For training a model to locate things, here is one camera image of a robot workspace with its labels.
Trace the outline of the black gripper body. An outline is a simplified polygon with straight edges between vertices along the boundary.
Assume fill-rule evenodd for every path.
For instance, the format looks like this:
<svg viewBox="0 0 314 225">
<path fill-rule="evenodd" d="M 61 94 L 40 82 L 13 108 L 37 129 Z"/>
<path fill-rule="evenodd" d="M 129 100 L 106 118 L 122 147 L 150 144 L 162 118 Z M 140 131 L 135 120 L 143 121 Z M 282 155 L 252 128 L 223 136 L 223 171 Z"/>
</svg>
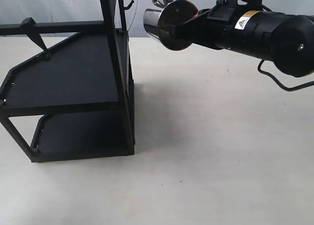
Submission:
<svg viewBox="0 0 314 225">
<path fill-rule="evenodd" d="M 204 46 L 214 50 L 239 50 L 235 25 L 240 12 L 237 0 L 217 0 L 204 20 Z"/>
</svg>

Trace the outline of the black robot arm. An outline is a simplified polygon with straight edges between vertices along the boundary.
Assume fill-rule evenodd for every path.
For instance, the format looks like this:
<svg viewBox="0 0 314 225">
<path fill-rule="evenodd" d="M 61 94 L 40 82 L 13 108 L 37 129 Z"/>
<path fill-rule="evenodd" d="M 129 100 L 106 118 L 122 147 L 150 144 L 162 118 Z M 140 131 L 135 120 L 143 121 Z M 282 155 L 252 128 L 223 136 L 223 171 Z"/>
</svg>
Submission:
<svg viewBox="0 0 314 225">
<path fill-rule="evenodd" d="M 217 0 L 169 28 L 174 39 L 272 61 L 293 77 L 314 72 L 314 18 L 269 11 L 262 0 Z"/>
</svg>

